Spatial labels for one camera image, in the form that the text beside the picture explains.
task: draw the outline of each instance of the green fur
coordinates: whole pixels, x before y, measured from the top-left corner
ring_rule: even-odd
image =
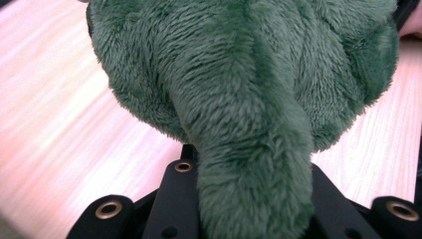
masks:
[[[208,238],[298,238],[310,154],[386,90],[393,0],[92,0],[109,86],[199,153]]]

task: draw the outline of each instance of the light wood grain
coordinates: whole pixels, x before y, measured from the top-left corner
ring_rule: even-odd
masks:
[[[107,88],[86,4],[18,0],[0,11],[0,212],[28,238],[64,238],[108,194],[155,189],[180,143],[133,118]],[[317,163],[368,206],[413,199],[422,120],[422,42],[403,41],[393,85]]]

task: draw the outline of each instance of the wooden surface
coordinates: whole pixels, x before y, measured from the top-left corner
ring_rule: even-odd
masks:
[[[28,238],[65,238],[99,197],[137,200],[180,153],[116,103],[86,6],[17,0],[0,10],[0,213]],[[405,40],[390,90],[313,161],[365,206],[380,195],[413,200],[421,96],[422,42]]]

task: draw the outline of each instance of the black bracket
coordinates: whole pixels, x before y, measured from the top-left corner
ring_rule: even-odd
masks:
[[[196,192],[198,153],[183,146],[160,187],[133,203],[109,195],[93,202],[76,222],[68,239],[198,239],[201,225]],[[421,239],[421,210],[396,197],[379,197],[367,209],[347,200],[313,165],[315,215],[302,239]]]

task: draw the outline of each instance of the screw hole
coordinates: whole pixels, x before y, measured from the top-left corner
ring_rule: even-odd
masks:
[[[419,220],[419,214],[412,208],[394,201],[389,201],[386,204],[388,211],[394,216],[401,218],[406,221],[417,221]]]
[[[192,165],[188,162],[179,162],[175,167],[178,172],[187,172],[192,169]]]
[[[161,232],[161,236],[163,238],[174,238],[177,236],[178,230],[177,228],[173,227],[173,226],[169,226],[167,228],[165,228],[164,230],[162,230]]]
[[[99,219],[109,219],[118,215],[123,206],[117,200],[111,200],[100,205],[96,210],[96,217]]]
[[[350,238],[350,239],[361,239],[362,238],[360,233],[353,228],[346,228],[344,230],[344,234],[347,238]]]

